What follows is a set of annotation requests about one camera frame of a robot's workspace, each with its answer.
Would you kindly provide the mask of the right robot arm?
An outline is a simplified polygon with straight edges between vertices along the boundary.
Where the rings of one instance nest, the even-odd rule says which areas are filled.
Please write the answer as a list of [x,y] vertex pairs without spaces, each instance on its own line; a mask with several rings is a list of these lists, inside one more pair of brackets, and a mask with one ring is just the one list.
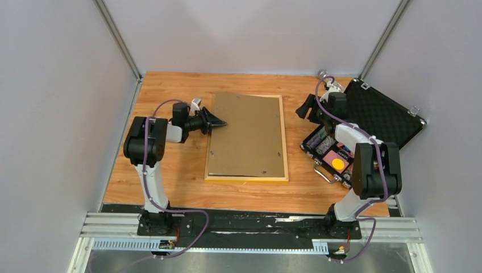
[[296,114],[318,123],[328,137],[345,145],[354,156],[351,189],[342,200],[330,205],[318,227],[328,238],[348,238],[356,235],[363,211],[400,193],[400,153],[397,144],[383,142],[357,124],[337,117],[347,110],[344,93],[330,92],[324,97],[325,104],[317,94],[308,95]]

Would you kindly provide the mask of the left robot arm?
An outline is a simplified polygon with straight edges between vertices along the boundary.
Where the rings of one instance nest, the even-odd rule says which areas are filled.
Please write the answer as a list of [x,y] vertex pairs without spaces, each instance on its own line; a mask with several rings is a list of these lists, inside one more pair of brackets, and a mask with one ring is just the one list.
[[200,98],[191,102],[170,99],[160,106],[168,103],[172,104],[172,116],[168,119],[159,118],[155,113],[134,117],[123,144],[124,157],[136,169],[144,194],[140,235],[168,235],[174,230],[174,210],[161,173],[166,143],[185,143],[192,131],[211,135],[214,129],[227,126],[226,121],[200,106]]

